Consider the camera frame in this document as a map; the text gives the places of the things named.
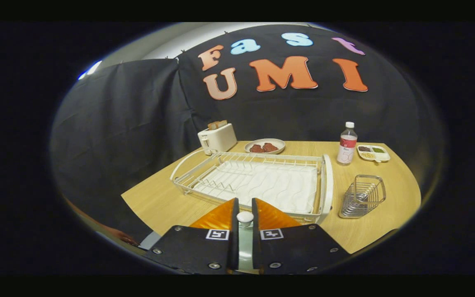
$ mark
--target letter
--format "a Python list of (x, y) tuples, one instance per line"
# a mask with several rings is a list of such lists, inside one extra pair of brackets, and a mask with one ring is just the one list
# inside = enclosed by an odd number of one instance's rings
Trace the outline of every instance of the letter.
[(349, 41), (345, 41), (344, 39), (341, 39), (340, 37), (335, 37), (335, 38), (331, 38), (331, 39), (340, 42), (340, 44), (343, 45), (343, 47), (345, 47), (346, 49), (349, 49), (350, 51), (352, 51), (354, 53), (361, 54), (362, 56), (365, 55), (365, 53), (363, 51), (361, 51), (359, 49), (355, 49), (355, 45), (352, 44)]
[(307, 68), (307, 57), (291, 56), (285, 59), (282, 68), (279, 68), (269, 60), (256, 60), (249, 63), (256, 68), (260, 84), (256, 90), (259, 92), (272, 91), (276, 85), (270, 82), (272, 78), (282, 89), (287, 87), (292, 75), (291, 87), (295, 89), (314, 89), (318, 83), (313, 81)]
[(219, 63), (219, 61), (216, 61), (215, 59), (219, 59), (219, 57), (221, 57), (221, 53), (219, 51), (222, 49), (222, 45), (216, 45), (215, 47), (198, 56), (198, 58), (201, 58), (201, 61), (203, 62), (203, 71), (206, 71), (207, 69), (210, 69)]
[(234, 42), (230, 47), (232, 47), (231, 54), (242, 54), (244, 52), (257, 51), (261, 46), (256, 44), (256, 40), (243, 39)]
[(226, 78), (226, 83), (228, 84), (228, 89), (225, 92), (219, 91), (219, 87), (215, 81), (217, 74), (208, 75), (203, 79), (203, 81), (206, 83), (206, 87), (208, 88), (208, 93), (213, 99), (225, 100), (236, 94), (238, 86), (236, 85), (236, 79), (234, 77), (235, 70), (235, 68), (227, 68), (221, 71), (221, 75)]
[(281, 37), (288, 40), (287, 43), (293, 47), (309, 47), (313, 45), (313, 41), (309, 39), (309, 36), (303, 33), (284, 33), (281, 34)]
[(368, 87), (362, 83), (360, 74), (358, 74), (357, 66), (355, 62), (346, 59), (333, 59), (333, 62), (340, 65), (343, 76), (346, 82), (343, 83), (343, 87), (350, 91), (366, 92)]

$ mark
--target bottle cap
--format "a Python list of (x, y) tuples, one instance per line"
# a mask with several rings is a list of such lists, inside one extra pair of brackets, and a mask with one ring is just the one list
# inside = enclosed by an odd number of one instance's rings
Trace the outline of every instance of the bottle cap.
[(252, 214), (252, 212), (249, 211), (242, 211), (237, 215), (238, 221), (242, 223), (252, 222), (252, 220), (254, 219), (254, 215)]

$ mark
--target water bottle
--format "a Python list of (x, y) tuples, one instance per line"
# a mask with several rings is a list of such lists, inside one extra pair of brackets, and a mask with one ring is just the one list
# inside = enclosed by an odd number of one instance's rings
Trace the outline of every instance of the water bottle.
[(355, 128), (353, 122), (346, 122), (346, 130), (340, 135), (340, 146), (337, 156), (337, 162), (340, 165), (349, 165), (353, 160), (358, 138), (353, 128)]

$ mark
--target white plate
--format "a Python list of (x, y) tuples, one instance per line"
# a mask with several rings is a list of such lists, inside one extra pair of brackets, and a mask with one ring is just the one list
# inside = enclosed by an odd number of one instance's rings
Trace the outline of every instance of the white plate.
[[(252, 153), (252, 152), (250, 152), (250, 149), (253, 147), (253, 145), (259, 144), (261, 147), (263, 147), (263, 145), (266, 142), (272, 143), (272, 145), (274, 145), (278, 149), (276, 151), (272, 151), (272, 152), (268, 152), (268, 153)], [(258, 140), (255, 140), (255, 141), (251, 141), (251, 142), (249, 142), (245, 145), (245, 152), (247, 152), (249, 154), (279, 154), (279, 153), (283, 152), (283, 150), (285, 150), (285, 142), (283, 140), (274, 139), (274, 138), (258, 139)]]
[[(360, 150), (361, 146), (369, 148), (369, 152), (361, 151)], [(381, 149), (381, 150), (384, 151), (384, 153), (375, 153), (373, 151), (373, 149)], [(375, 162), (379, 162), (379, 161), (380, 162), (386, 162), (387, 160), (390, 160), (390, 154), (388, 154), (386, 149), (382, 146), (361, 144), (361, 145), (357, 146), (357, 151), (358, 151), (358, 155), (361, 158), (363, 158), (364, 160), (374, 160)], [(369, 153), (369, 154), (372, 154), (375, 157), (374, 158), (364, 157), (364, 156), (362, 156), (362, 153)]]

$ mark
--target purple letter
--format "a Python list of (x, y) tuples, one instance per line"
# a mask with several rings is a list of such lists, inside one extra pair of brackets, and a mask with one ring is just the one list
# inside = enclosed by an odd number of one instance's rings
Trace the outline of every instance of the purple letter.
[(344, 39), (341, 39), (340, 37), (335, 37), (335, 38), (331, 38), (333, 40), (336, 40), (338, 42), (340, 42), (341, 45), (343, 45), (343, 47), (345, 47), (346, 49), (349, 49), (350, 51), (354, 52), (354, 53), (358, 53), (358, 54), (361, 54), (362, 56), (364, 56), (364, 52), (363, 51), (360, 51), (358, 49), (355, 49), (355, 45), (353, 45), (351, 42), (349, 41), (345, 41)]

